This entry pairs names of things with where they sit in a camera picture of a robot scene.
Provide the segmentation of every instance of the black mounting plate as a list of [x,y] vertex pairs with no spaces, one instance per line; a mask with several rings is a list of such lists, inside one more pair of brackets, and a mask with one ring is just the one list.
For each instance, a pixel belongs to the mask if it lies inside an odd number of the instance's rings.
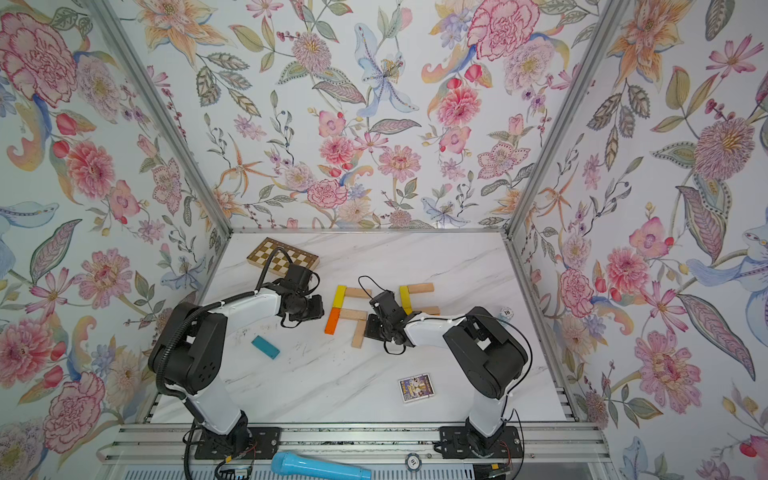
[[[271,460],[280,447],[280,427],[248,427],[253,438],[256,439],[256,449],[246,455],[243,460]],[[217,450],[218,445],[207,440],[198,445],[194,451],[195,460],[224,460],[233,452]]]
[[[480,458],[469,448],[467,442],[467,427],[464,425],[456,427],[440,427],[440,453],[443,458]],[[502,446],[502,442],[506,443],[509,447],[509,454],[507,449]],[[506,460],[509,458],[522,458],[523,450],[520,446],[520,437],[518,436],[518,430],[508,425],[504,428],[502,435],[498,438],[495,444],[491,447],[493,454],[488,458],[502,458]]]

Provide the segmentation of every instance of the orange lily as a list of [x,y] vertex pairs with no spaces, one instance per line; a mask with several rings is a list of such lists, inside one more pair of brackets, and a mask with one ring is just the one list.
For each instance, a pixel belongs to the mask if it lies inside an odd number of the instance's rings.
[[229,170],[225,170],[224,173],[221,174],[221,179],[219,180],[219,185],[217,188],[224,182],[224,178],[229,175],[230,180],[234,180],[235,178],[240,177],[240,182],[242,184],[245,184],[245,188],[243,189],[243,193],[240,194],[242,197],[245,195],[246,190],[248,190],[248,174],[256,174],[261,175],[262,177],[267,178],[273,178],[271,175],[262,174],[261,172],[255,171],[253,168],[251,168],[253,165],[258,165],[261,162],[256,161],[250,164],[243,164],[243,155],[240,154],[240,149],[237,147],[237,142],[232,138],[230,135],[230,138],[232,139],[232,143],[235,145],[235,152],[237,153],[237,165],[230,168]]
[[571,178],[568,179],[568,182],[565,184],[565,186],[563,186],[559,191],[555,190],[554,188],[547,187],[538,193],[539,195],[541,195],[546,192],[547,200],[550,201],[550,203],[546,204],[543,207],[543,208],[547,208],[548,210],[542,213],[541,215],[538,215],[539,217],[543,217],[544,215],[549,214],[551,211],[554,210],[555,207],[557,207],[558,211],[560,212],[560,225],[562,225],[563,228],[565,228],[565,222],[563,221],[563,204],[566,204],[569,207],[571,206],[571,204],[568,203],[568,201],[563,198],[563,194],[571,185],[571,181],[574,179],[575,174],[576,174],[576,169],[574,169],[574,173],[571,174]]

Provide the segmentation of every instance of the blue flower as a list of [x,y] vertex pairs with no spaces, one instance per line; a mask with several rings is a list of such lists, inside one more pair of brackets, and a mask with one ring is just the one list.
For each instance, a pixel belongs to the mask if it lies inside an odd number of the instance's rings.
[[106,376],[109,372],[109,366],[114,361],[115,348],[112,345],[96,345],[96,351],[91,354],[93,362],[91,365],[98,376]]

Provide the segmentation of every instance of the wooden block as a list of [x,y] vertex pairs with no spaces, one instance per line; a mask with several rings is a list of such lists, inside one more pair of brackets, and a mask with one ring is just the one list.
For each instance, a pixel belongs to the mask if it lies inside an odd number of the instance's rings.
[[362,288],[349,287],[346,289],[346,292],[344,293],[344,296],[349,296],[351,298],[368,298],[369,299],[371,298],[369,295],[371,295],[371,290],[368,290],[367,288],[363,290]]
[[414,307],[414,310],[417,312],[424,312],[427,315],[439,315],[440,314],[440,307],[439,306],[420,306],[420,307]]
[[352,338],[352,348],[362,348],[362,339],[366,336],[366,320],[358,320],[355,328],[355,336]]
[[400,304],[402,305],[402,309],[405,310],[408,315],[413,312],[413,308],[411,307],[411,295],[407,286],[400,287]]
[[341,313],[339,314],[339,318],[343,320],[365,320],[368,318],[368,312],[365,310],[352,310],[349,308],[342,308]]
[[333,335],[336,332],[336,324],[339,323],[340,308],[332,308],[331,314],[328,315],[328,323],[326,323],[326,333]]
[[428,293],[435,291],[434,283],[417,283],[416,285],[408,285],[409,293]]

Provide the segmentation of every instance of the yellow wooden block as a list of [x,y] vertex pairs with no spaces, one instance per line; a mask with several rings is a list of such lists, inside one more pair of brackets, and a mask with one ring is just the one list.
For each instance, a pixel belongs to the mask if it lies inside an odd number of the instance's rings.
[[344,285],[339,285],[339,287],[336,288],[336,296],[333,297],[333,308],[341,308],[341,306],[344,304],[345,292],[346,287]]
[[406,311],[408,315],[413,313],[413,307],[411,306],[411,294],[408,292],[407,286],[400,287],[400,303],[402,309]]

